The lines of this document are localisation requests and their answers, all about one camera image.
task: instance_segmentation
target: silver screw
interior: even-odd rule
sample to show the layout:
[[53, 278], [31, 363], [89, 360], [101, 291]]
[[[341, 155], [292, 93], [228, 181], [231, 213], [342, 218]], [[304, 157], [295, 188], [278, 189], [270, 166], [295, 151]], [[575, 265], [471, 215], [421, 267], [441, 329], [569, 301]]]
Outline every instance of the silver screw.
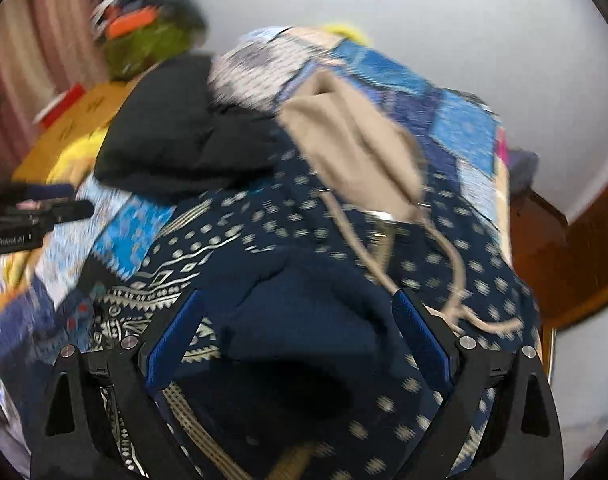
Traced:
[[472, 337], [465, 335], [463, 337], [460, 337], [460, 345], [462, 345], [462, 347], [465, 348], [466, 350], [472, 350], [478, 344], [475, 342], [475, 340]]
[[130, 350], [131, 348], [135, 348], [138, 342], [138, 339], [134, 335], [129, 335], [121, 340], [121, 347], [124, 350]]
[[526, 345], [522, 347], [522, 353], [524, 355], [526, 355], [526, 357], [530, 357], [531, 359], [533, 359], [533, 357], [535, 357], [538, 353], [535, 351], [535, 349], [532, 346]]
[[73, 345], [66, 345], [62, 348], [62, 351], [61, 351], [62, 357], [70, 357], [72, 354], [74, 354]]

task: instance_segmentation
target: drawstring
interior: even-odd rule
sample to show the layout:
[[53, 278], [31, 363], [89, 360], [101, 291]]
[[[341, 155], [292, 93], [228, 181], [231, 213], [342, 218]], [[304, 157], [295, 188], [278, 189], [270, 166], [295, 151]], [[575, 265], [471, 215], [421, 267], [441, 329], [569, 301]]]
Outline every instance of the drawstring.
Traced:
[[[361, 243], [357, 233], [354, 231], [353, 226], [346, 217], [343, 209], [335, 195], [329, 189], [323, 189], [319, 192], [319, 196], [324, 201], [324, 204], [330, 211], [333, 221], [337, 228], [340, 230], [341, 236], [344, 238], [346, 243], [355, 251], [357, 257], [366, 266], [369, 272], [388, 290], [391, 295], [394, 295], [399, 287], [390, 278], [390, 276], [377, 264], [375, 259], [370, 255], [369, 251], [366, 250], [364, 244]], [[433, 236], [439, 246], [446, 252], [449, 257], [450, 263], [453, 268], [453, 282], [450, 296], [441, 311], [427, 306], [428, 311], [433, 316], [441, 317], [449, 325], [450, 329], [457, 335], [462, 335], [464, 331], [458, 327], [458, 320], [466, 319], [471, 325], [483, 330], [484, 332], [494, 334], [504, 334], [507, 332], [514, 332], [522, 326], [522, 322], [513, 318], [507, 321], [488, 323], [479, 319], [473, 310], [468, 306], [462, 305], [462, 295], [466, 286], [466, 267], [462, 260], [462, 256], [450, 243], [449, 239], [444, 236], [439, 229], [435, 226], [431, 218], [423, 211], [420, 211], [420, 223], [423, 225], [426, 232]]]

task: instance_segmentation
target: white wall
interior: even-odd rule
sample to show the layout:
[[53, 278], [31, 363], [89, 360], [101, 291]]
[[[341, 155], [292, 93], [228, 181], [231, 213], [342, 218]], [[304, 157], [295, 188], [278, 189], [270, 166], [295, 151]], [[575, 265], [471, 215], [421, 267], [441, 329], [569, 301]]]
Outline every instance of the white wall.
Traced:
[[568, 478], [608, 428], [608, 308], [558, 333], [553, 363], [551, 388]]
[[541, 159], [535, 189], [575, 218], [608, 183], [608, 26], [591, 0], [197, 0], [206, 48], [265, 25], [350, 22], [439, 86], [478, 94], [512, 146]]

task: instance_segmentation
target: white surface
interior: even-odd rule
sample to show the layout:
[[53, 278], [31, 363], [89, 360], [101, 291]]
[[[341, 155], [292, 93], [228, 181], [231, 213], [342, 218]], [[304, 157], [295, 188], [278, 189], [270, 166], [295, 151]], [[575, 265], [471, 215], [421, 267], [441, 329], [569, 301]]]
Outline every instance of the white surface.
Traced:
[[538, 153], [535, 190], [574, 219], [608, 183], [608, 26], [591, 0], [197, 0], [205, 48], [266, 25], [350, 22], [435, 84], [474, 92], [511, 146]]
[[569, 478], [608, 428], [608, 308], [558, 332], [552, 390]]

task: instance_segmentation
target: striped curtain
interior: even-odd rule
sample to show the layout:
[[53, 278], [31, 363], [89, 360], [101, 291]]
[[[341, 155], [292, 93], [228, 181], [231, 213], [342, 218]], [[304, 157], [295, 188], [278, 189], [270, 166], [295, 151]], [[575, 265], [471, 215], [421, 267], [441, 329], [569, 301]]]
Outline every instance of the striped curtain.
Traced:
[[35, 115], [76, 82], [108, 79], [88, 17], [99, 0], [4, 0], [0, 5], [0, 178], [39, 135]]

